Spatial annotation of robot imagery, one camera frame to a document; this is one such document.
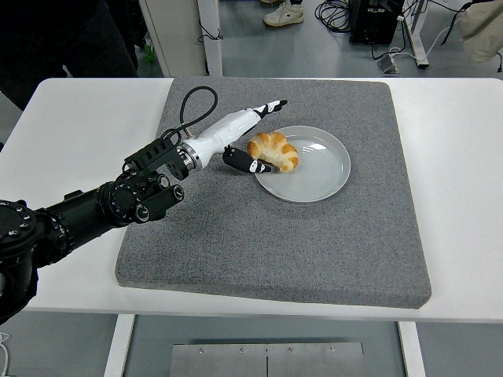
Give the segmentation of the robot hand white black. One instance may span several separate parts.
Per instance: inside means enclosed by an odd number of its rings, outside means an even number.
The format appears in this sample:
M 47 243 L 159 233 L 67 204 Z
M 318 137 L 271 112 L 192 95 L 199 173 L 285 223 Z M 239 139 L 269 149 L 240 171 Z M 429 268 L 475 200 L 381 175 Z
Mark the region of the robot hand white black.
M 214 154 L 223 153 L 225 147 L 254 128 L 266 115 L 280 111 L 287 103 L 287 100 L 273 101 L 228 114 L 199 136 L 183 141 L 179 151 L 192 160 L 194 170 L 202 170 Z

